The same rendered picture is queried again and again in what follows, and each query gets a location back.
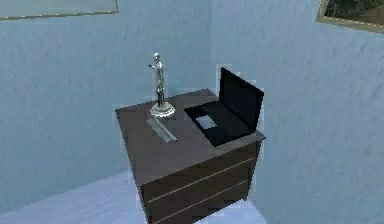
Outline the black open laptop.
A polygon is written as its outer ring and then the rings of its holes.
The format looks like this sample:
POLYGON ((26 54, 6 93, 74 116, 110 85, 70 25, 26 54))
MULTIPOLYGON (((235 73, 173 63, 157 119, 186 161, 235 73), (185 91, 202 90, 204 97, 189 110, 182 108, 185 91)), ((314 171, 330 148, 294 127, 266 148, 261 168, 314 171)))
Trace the black open laptop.
POLYGON ((220 70, 219 99, 185 109, 187 115, 214 146, 256 131, 264 92, 230 70, 220 70))

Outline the grey flat remote control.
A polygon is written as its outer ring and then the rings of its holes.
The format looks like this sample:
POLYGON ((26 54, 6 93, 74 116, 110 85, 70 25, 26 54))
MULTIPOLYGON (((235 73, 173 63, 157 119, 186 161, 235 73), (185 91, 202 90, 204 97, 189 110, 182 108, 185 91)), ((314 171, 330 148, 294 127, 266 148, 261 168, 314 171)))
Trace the grey flat remote control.
POLYGON ((147 123, 152 127, 152 129, 164 142, 168 143, 177 141, 177 138, 156 117, 148 119, 147 123))

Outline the silver figure statue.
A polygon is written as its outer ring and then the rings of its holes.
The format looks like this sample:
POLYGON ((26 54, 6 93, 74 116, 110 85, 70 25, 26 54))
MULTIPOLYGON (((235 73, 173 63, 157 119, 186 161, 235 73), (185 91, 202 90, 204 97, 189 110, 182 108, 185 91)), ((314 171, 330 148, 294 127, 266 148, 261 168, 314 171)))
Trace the silver figure statue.
POLYGON ((158 52, 153 54, 154 65, 149 64, 150 68, 155 70, 156 74, 156 94, 157 102, 152 106, 150 112, 151 115, 158 118, 170 117, 175 113, 175 108, 172 104, 165 101, 164 95, 164 74, 163 64, 160 60, 160 54, 158 52))

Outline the dark brown chest of drawers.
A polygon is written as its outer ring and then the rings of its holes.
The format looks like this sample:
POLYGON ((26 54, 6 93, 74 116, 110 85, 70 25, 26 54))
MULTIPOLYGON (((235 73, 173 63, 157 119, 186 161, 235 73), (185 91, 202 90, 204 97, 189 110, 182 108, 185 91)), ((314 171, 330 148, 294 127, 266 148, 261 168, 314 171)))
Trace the dark brown chest of drawers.
POLYGON ((147 123, 152 102, 115 111, 148 224, 193 224, 247 198, 265 136, 213 146, 185 109, 217 99, 208 89, 170 97, 176 113, 163 124, 174 142, 147 123))

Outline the dark framed wall picture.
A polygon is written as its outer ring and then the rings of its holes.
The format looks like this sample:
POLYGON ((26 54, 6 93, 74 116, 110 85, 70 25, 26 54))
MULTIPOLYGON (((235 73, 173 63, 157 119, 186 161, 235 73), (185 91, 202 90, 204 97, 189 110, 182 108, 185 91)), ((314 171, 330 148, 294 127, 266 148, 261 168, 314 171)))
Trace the dark framed wall picture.
POLYGON ((320 0, 315 21, 384 34, 384 0, 320 0))

